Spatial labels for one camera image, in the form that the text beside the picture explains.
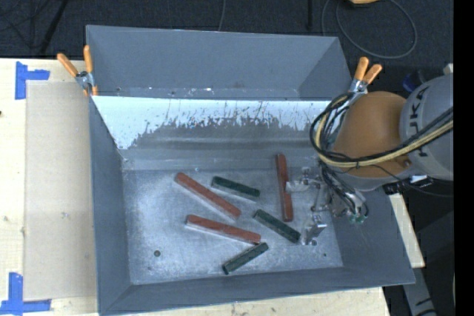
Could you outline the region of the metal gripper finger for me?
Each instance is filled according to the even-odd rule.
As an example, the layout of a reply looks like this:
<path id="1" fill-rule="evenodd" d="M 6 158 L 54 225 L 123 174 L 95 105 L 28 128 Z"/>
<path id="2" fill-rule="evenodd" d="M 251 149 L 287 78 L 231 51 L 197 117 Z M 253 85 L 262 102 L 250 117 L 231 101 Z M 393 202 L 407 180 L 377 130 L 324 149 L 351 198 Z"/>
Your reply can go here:
<path id="1" fill-rule="evenodd" d="M 303 227 L 301 244 L 304 246 L 316 246 L 320 234 L 327 228 L 327 223 L 320 214 L 311 215 Z"/>
<path id="2" fill-rule="evenodd" d="M 303 193 L 311 189 L 321 188 L 321 176 L 315 174 L 310 167 L 302 167 L 297 178 L 286 180 L 284 189 L 288 193 Z"/>

